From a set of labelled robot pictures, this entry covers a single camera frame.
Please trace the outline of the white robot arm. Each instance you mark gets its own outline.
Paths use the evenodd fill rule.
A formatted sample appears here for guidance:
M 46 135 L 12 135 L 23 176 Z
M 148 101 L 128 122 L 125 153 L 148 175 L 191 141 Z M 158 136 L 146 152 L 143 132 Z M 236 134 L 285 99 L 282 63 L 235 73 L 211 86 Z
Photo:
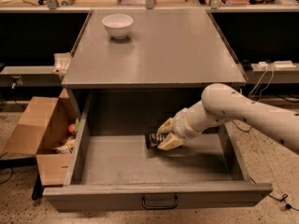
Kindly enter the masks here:
M 206 129 L 240 120 L 293 152 L 299 151 L 299 114 L 280 107 L 254 102 L 233 88 L 215 83 L 202 92 L 201 100 L 183 108 L 160 126 L 166 138 L 159 149 L 169 150 L 193 140 Z

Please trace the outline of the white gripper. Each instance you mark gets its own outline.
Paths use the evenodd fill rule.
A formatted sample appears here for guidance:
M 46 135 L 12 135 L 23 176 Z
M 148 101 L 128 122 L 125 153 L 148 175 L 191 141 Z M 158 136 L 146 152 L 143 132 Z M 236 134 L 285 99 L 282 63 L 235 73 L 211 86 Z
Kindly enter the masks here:
M 158 148 L 170 150 L 181 147 L 183 141 L 180 138 L 193 139 L 201 133 L 201 121 L 202 115 L 198 110 L 183 108 L 158 128 Z

